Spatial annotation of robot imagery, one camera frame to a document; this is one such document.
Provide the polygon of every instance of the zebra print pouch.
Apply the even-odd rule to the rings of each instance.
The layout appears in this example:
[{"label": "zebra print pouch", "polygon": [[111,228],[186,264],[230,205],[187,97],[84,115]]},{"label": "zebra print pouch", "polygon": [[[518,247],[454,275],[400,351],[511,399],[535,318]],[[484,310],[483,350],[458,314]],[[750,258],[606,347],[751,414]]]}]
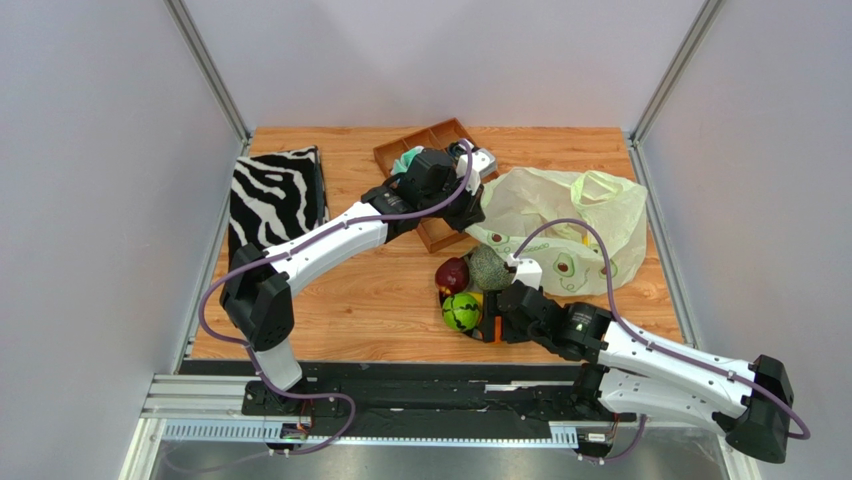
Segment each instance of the zebra print pouch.
[{"label": "zebra print pouch", "polygon": [[240,157],[231,180],[228,263],[246,244],[263,250],[329,220],[316,146]]}]

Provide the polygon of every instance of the wooden box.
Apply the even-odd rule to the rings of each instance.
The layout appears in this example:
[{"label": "wooden box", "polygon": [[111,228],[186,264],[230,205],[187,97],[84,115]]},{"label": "wooden box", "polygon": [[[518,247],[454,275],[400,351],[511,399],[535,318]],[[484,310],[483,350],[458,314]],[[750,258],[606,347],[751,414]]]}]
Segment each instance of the wooden box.
[{"label": "wooden box", "polygon": [[[385,178],[390,176],[393,162],[403,153],[411,150],[416,146],[425,148],[436,148],[443,150],[450,146],[451,143],[457,142],[459,139],[466,138],[476,144],[476,140],[467,133],[461,123],[455,118],[441,122],[437,125],[418,130],[411,135],[394,140],[393,142],[380,145],[373,149],[373,155],[376,157],[376,163],[379,169],[384,174]],[[497,178],[498,174],[495,171],[491,175],[483,179],[483,183]],[[466,233],[459,233],[446,222],[439,218],[424,218],[417,226],[417,234],[423,244],[426,245],[426,250],[429,253],[435,253],[442,248],[446,248],[456,242],[467,238]]]}]

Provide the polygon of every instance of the red apple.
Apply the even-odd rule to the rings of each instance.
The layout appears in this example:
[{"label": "red apple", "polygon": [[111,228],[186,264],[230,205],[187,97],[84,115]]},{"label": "red apple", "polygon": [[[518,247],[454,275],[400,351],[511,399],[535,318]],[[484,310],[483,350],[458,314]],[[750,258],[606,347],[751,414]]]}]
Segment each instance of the red apple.
[{"label": "red apple", "polygon": [[444,295],[455,295],[463,292],[470,283],[470,270],[467,262],[453,257],[442,263],[435,272],[435,286]]}]

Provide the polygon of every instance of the gray wall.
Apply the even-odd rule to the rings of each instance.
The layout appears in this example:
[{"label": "gray wall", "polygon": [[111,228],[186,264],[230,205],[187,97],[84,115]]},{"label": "gray wall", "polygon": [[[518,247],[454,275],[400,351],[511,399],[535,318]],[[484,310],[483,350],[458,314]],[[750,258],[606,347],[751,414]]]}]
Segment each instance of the gray wall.
[{"label": "gray wall", "polygon": [[251,126],[633,128],[702,0],[187,0]]},{"label": "gray wall", "polygon": [[112,479],[237,141],[163,2],[4,2],[0,46],[0,477]]},{"label": "gray wall", "polygon": [[764,478],[849,478],[852,3],[730,1],[645,146],[698,323],[782,359],[813,430]]}]

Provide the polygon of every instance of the wooden tabletop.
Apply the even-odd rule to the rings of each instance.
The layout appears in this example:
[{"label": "wooden tabletop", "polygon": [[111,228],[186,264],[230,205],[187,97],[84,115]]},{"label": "wooden tabletop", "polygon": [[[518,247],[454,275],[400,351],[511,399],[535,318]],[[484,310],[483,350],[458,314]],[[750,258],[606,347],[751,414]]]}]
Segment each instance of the wooden tabletop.
[{"label": "wooden tabletop", "polygon": [[[384,176],[373,147],[407,135],[412,128],[260,128],[251,154],[318,145],[332,218]],[[549,170],[600,170],[634,179],[620,130],[615,128],[468,128],[474,141],[496,157],[501,173],[529,166]],[[559,363],[533,344],[488,345],[452,331],[436,300],[434,273],[447,258],[461,256],[477,242],[467,239],[429,254],[415,232],[361,253],[308,285],[294,300],[296,327],[290,335],[302,360]],[[215,275],[227,271],[227,242]],[[240,332],[218,304],[206,307],[210,325],[234,336]],[[607,306],[605,296],[556,298]],[[635,279],[615,294],[618,309],[636,325],[681,342],[653,237]],[[236,345],[218,342],[199,330],[193,358],[246,358]]]}]

